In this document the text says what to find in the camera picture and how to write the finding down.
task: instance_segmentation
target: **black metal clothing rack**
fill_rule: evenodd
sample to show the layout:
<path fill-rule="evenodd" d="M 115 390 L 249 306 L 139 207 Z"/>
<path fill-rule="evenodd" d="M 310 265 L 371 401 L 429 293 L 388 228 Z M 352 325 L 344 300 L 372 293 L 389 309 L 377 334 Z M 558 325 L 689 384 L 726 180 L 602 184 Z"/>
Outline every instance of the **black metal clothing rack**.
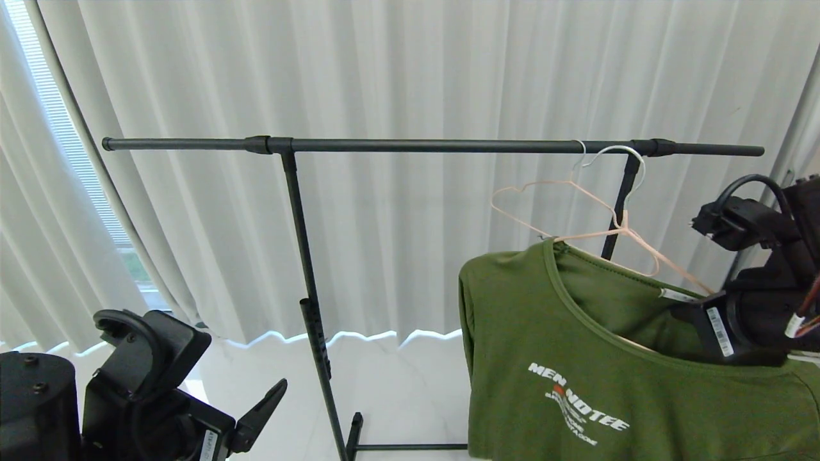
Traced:
<path fill-rule="evenodd" d="M 584 141 L 587 153 L 597 153 L 610 146 L 627 146 L 645 157 L 661 157 L 674 153 L 759 157 L 763 148 L 726 144 L 679 144 L 666 139 L 633 139 L 631 141 Z M 405 153 L 583 153 L 578 141 L 513 141 L 513 140 L 449 140 L 449 139 L 294 139 L 273 136 L 252 136 L 245 139 L 112 139 L 102 140 L 105 150 L 235 150 L 260 154 L 278 153 L 288 184 L 290 206 L 294 215 L 299 255 L 302 259 L 307 298 L 299 301 L 307 329 L 313 361 L 325 399 L 330 427 L 333 431 L 340 461 L 354 461 L 360 451 L 381 450 L 465 450 L 467 444 L 362 444 L 364 417 L 356 412 L 345 442 L 339 423 L 339 414 L 333 390 L 330 387 L 330 360 L 327 355 L 326 338 L 321 324 L 319 298 L 313 263 L 308 244 L 302 197 L 296 168 L 297 152 L 405 152 Z M 618 221 L 622 219 L 624 200 L 632 190 L 640 162 L 629 156 L 624 167 L 621 187 L 615 210 Z M 610 222 L 614 229 L 615 222 Z M 607 236 L 601 256 L 610 259 L 615 249 L 616 235 Z"/>

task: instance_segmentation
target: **clothes hanger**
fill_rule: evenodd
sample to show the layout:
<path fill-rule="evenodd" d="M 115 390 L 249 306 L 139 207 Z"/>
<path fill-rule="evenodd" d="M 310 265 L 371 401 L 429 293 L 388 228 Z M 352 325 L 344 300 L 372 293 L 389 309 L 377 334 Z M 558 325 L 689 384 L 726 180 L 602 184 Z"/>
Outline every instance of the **clothes hanger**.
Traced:
<path fill-rule="evenodd" d="M 644 276 L 657 275 L 657 273 L 660 270 L 660 263 L 659 262 L 663 262 L 664 264 L 669 266 L 673 271 L 675 271 L 677 274 L 684 277 L 685 279 L 687 279 L 689 282 L 693 283 L 694 285 L 698 286 L 701 290 L 705 291 L 707 294 L 713 294 L 714 291 L 712 291 L 708 286 L 706 286 L 704 283 L 699 281 L 695 276 L 692 276 L 689 272 L 687 272 L 687 271 L 683 270 L 682 268 L 680 268 L 679 266 L 677 266 L 669 258 L 667 258 L 663 254 L 661 254 L 657 249 L 655 249 L 651 245 L 647 244 L 640 235 L 638 235 L 634 230 L 632 230 L 629 227 L 629 213 L 627 211 L 627 205 L 629 204 L 629 198 L 632 196 L 633 193 L 635 193 L 636 190 L 638 190 L 641 187 L 641 185 L 644 183 L 644 178 L 646 177 L 646 162 L 643 159 L 643 157 L 637 151 L 635 151 L 633 148 L 630 148 L 628 146 L 615 145 L 615 146 L 609 146 L 607 148 L 601 149 L 600 151 L 598 151 L 598 153 L 595 154 L 595 156 L 592 158 L 592 160 L 590 160 L 587 163 L 583 163 L 583 156 L 586 154 L 586 145 L 581 141 L 578 141 L 578 143 L 581 144 L 581 146 L 583 147 L 584 153 L 581 155 L 581 159 L 578 162 L 576 162 L 576 164 L 572 167 L 572 173 L 570 174 L 570 179 L 569 180 L 565 180 L 565 181 L 560 181 L 560 180 L 535 181 L 535 182 L 525 184 L 524 187 L 522 187 L 520 189 L 518 189 L 516 187 L 507 187 L 507 188 L 504 188 L 504 189 L 499 189 L 499 190 L 496 190 L 495 192 L 493 192 L 492 196 L 490 197 L 490 206 L 494 210 L 496 210 L 498 212 L 501 212 L 503 215 L 505 215 L 507 217 L 510 217 L 514 221 L 516 221 L 516 222 L 518 222 L 518 223 L 532 229 L 533 231 L 539 232 L 542 235 L 546 235 L 548 237 L 552 237 L 552 235 L 547 234 L 546 232 L 544 232 L 540 229 L 537 229 L 537 228 L 533 227 L 530 224 L 527 224 L 526 222 L 512 216 L 511 214 L 509 214 L 509 213 L 505 212 L 504 210 L 500 209 L 499 207 L 495 206 L 495 203 L 494 203 L 495 195 L 502 192 L 502 191 L 504 191 L 504 190 L 511 190 L 511 189 L 516 190 L 517 192 L 523 192 L 527 187 L 529 187 L 531 185 L 536 185 L 536 184 L 569 184 L 569 185 L 572 185 L 576 189 L 580 190 L 583 194 L 587 195 L 588 197 L 592 198 L 596 202 L 604 205 L 606 208 L 609 209 L 609 211 L 613 215 L 613 222 L 615 223 L 615 229 L 604 230 L 604 231 L 600 231 L 600 232 L 592 232 L 592 233 L 588 233 L 588 234 L 579 234 L 579 235 L 570 235 L 570 236 L 564 236 L 564 237 L 556 237 L 555 238 L 556 242 L 565 241 L 565 240 L 574 240 L 574 239 L 586 239 L 586 238 L 590 238 L 590 237 L 598 237 L 598 236 L 603 236 L 603 235 L 627 235 L 630 238 L 632 238 L 638 245 L 640 245 L 641 247 L 643 247 L 644 249 L 649 251 L 649 253 L 652 255 L 653 260 L 655 262 L 655 270 L 651 274 L 641 274 L 641 275 L 644 275 Z M 639 163 L 640 163 L 639 170 L 641 171 L 641 175 L 640 175 L 640 178 L 638 180 L 637 186 L 632 191 L 630 191 L 630 193 L 627 194 L 626 197 L 624 198 L 623 219 L 620 223 L 618 223 L 617 214 L 615 213 L 615 210 L 612 207 L 610 207 L 603 200 L 599 199 L 597 196 L 592 194 L 590 191 L 584 189 L 583 187 L 580 187 L 574 181 L 574 176 L 575 176 L 576 169 L 579 170 L 579 175 L 580 175 L 580 169 L 583 169 L 585 167 L 588 167 L 589 165 L 592 165 L 592 163 L 594 163 L 595 160 L 598 159 L 598 156 L 600 156 L 602 153 L 606 153 L 608 151 L 615 150 L 615 149 L 626 150 L 630 155 L 635 156 L 638 159 Z"/>

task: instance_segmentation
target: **t-shirt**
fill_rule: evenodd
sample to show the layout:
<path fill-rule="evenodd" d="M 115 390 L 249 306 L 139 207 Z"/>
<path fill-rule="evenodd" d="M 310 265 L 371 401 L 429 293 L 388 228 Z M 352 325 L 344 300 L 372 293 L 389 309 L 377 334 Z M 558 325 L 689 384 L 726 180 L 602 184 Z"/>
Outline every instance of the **t-shirt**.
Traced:
<path fill-rule="evenodd" d="M 475 458 L 820 459 L 820 368 L 708 363 L 661 296 L 696 294 L 552 240 L 459 280 Z"/>

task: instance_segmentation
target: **shirt neckline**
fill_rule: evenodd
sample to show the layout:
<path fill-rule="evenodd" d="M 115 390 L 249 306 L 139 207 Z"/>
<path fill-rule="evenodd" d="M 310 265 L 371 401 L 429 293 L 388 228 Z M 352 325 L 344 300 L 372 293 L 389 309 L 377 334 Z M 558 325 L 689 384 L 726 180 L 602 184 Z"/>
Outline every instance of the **shirt neckline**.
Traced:
<path fill-rule="evenodd" d="M 561 275 L 558 271 L 558 264 L 555 260 L 554 251 L 557 249 L 556 247 L 558 247 L 558 245 L 563 246 L 564 248 L 566 248 L 566 251 L 572 253 L 573 256 L 583 259 L 590 265 L 602 267 L 603 269 L 606 269 L 608 271 L 616 272 L 624 277 L 628 277 L 632 280 L 636 280 L 646 285 L 657 287 L 659 289 L 667 288 L 689 295 L 692 295 L 692 293 L 681 288 L 675 287 L 673 285 L 669 285 L 661 281 L 649 278 L 637 272 L 629 271 L 605 259 L 596 258 L 595 256 L 592 256 L 584 251 L 576 249 L 571 245 L 565 244 L 563 242 L 558 242 L 556 244 L 554 242 L 554 238 L 545 240 L 544 243 L 541 245 L 543 249 L 544 266 L 546 267 L 549 283 L 552 286 L 553 290 L 558 294 L 558 297 L 563 302 L 564 307 L 587 330 L 592 331 L 594 334 L 596 334 L 603 340 L 607 341 L 610 345 L 613 345 L 629 354 L 635 355 L 638 358 L 648 360 L 652 363 L 657 363 L 658 365 L 664 367 L 674 367 L 678 369 L 684 369 L 688 372 L 697 372 L 700 374 L 717 377 L 774 377 L 790 373 L 795 367 L 796 364 L 793 360 L 786 361 L 786 363 L 782 367 L 732 367 L 728 365 L 717 365 L 712 363 L 699 363 L 692 362 L 690 360 L 684 360 L 682 358 L 668 357 L 659 352 L 655 352 L 651 349 L 643 349 L 639 346 L 629 344 L 628 342 L 624 341 L 624 339 L 620 336 L 612 333 L 611 331 L 607 330 L 606 328 L 598 324 L 592 317 L 590 317 L 586 312 L 584 312 L 584 310 L 578 304 L 576 304 L 574 299 L 572 299 L 571 295 L 569 294 L 569 291 L 567 291 L 567 287 L 563 284 L 563 281 L 561 280 Z"/>

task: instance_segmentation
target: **curtain fold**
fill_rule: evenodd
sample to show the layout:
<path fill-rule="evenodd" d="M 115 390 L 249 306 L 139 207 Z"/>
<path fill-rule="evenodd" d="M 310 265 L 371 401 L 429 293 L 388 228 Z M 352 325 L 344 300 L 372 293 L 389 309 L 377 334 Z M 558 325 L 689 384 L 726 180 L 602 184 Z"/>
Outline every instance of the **curtain fold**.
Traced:
<path fill-rule="evenodd" d="M 52 136 L 5 7 L 0 31 L 0 340 L 71 350 L 99 342 L 92 315 L 145 311 L 99 215 Z"/>
<path fill-rule="evenodd" d="M 632 226 L 714 287 L 733 255 L 688 221 L 737 177 L 772 171 L 820 43 L 816 2 L 66 1 L 30 11 L 95 145 L 257 134 L 762 145 L 761 158 L 649 159 L 631 200 Z M 240 342 L 303 331 L 278 158 L 93 154 L 176 312 Z M 575 160 L 299 154 L 326 334 L 457 329 L 461 265 L 538 241 L 490 211 L 492 192 L 565 179 Z M 613 203 L 623 163 L 602 158 L 581 183 Z M 608 224 L 558 186 L 499 204 L 558 235 Z M 603 240 L 576 243 L 599 253 Z M 627 241 L 615 261 L 651 268 Z"/>

